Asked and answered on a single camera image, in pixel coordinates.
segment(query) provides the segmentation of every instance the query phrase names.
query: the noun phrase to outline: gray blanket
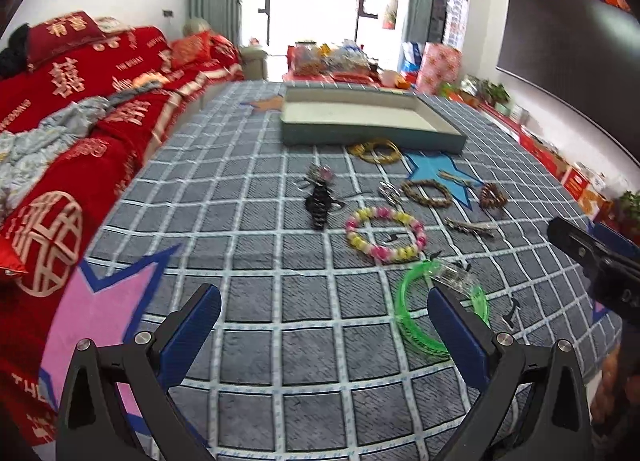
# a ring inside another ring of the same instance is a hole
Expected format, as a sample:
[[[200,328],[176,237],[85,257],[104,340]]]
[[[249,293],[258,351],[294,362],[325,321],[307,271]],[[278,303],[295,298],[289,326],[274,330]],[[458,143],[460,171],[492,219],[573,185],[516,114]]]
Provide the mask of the gray blanket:
[[[220,288],[223,310],[181,387],[171,393],[219,459],[428,459],[473,404],[452,362],[406,344],[393,296],[407,264],[378,266],[346,245],[354,208],[382,205],[375,194],[350,200],[329,229],[310,230],[305,193],[294,184],[311,161],[330,165],[336,194],[399,184],[406,160],[380,167],[344,148],[284,148],[277,111],[247,102],[282,94],[284,85],[233,83],[186,123],[130,185],[86,253],[101,277],[142,255],[181,244],[143,316],[155,329],[201,282]],[[510,197],[490,241],[449,231],[443,219],[487,220],[408,200],[427,228],[427,252],[472,264],[488,294],[491,327],[521,308],[517,340],[570,340],[586,378],[612,347],[620,321],[593,325],[581,268],[546,242],[546,222],[564,216],[584,227],[580,208],[539,162],[470,108],[425,98],[469,139],[460,170],[499,183]],[[370,228],[380,238],[390,231]],[[424,293],[410,308],[430,328]],[[514,399],[501,434],[526,399]],[[151,446],[157,456],[157,447]]]

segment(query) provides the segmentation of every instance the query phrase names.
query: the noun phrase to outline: black screen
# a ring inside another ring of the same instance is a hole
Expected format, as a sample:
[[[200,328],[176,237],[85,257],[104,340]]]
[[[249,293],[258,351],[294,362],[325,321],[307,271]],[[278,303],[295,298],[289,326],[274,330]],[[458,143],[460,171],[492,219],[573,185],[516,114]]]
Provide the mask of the black screen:
[[[640,24],[598,0],[509,0],[497,69],[545,90],[640,162]]]

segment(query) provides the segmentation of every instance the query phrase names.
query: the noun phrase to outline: red box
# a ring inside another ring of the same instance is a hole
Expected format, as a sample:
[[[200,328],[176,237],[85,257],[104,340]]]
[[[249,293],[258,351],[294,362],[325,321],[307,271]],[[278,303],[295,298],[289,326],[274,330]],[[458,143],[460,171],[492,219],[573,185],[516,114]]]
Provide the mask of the red box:
[[[523,146],[530,154],[533,155],[542,165],[545,166],[556,180],[561,181],[564,173],[569,165],[560,156],[549,151],[546,147],[540,145],[529,134],[520,133],[520,145]]]
[[[564,188],[577,201],[582,196],[584,189],[589,186],[589,180],[575,167],[571,167],[562,181]]]

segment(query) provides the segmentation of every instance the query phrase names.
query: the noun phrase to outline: gift box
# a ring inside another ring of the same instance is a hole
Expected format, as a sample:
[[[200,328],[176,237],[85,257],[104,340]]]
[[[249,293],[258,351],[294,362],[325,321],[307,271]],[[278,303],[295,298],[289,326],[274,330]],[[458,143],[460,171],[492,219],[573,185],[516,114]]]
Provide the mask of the gift box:
[[[545,166],[556,180],[562,181],[566,174],[569,164],[551,149],[545,147],[542,142],[532,138],[529,134],[522,131],[520,133],[520,145],[530,152],[542,165]]]
[[[571,167],[562,178],[562,185],[576,200],[580,200],[584,189],[589,186],[589,179],[576,167]]]
[[[588,216],[591,221],[598,218],[600,211],[606,205],[607,200],[602,194],[600,194],[596,187],[589,183],[583,189],[580,199],[578,199],[578,205],[582,208],[582,211]]]
[[[460,72],[462,53],[444,44],[427,44],[415,86],[418,93],[435,95],[443,82],[455,82]]]

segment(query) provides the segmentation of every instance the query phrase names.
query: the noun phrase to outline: red bedding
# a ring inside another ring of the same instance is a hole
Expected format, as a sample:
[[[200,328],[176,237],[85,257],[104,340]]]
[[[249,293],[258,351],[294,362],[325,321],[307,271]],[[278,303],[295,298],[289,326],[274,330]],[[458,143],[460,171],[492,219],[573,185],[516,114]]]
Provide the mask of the red bedding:
[[[167,49],[157,28],[137,28],[65,53],[32,74],[4,80],[0,130],[30,130],[70,101],[127,88],[143,72],[161,70],[161,52]],[[0,395],[32,444],[54,437],[54,413],[37,387],[38,370],[76,263],[188,102],[214,82],[242,80],[242,70],[239,62],[223,67],[211,60],[167,76],[170,82],[163,89],[121,104],[89,137],[60,155],[0,229],[28,271],[0,286]]]

